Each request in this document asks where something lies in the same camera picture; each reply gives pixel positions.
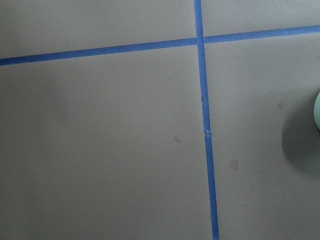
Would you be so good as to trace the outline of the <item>light green bowl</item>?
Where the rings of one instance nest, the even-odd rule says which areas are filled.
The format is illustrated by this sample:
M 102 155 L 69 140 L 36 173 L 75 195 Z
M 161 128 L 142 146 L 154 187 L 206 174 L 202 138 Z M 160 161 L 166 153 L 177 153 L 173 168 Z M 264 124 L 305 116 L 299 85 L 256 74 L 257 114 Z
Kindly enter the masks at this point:
M 314 102 L 313 117 L 317 129 L 320 131 L 320 93 L 318 93 Z

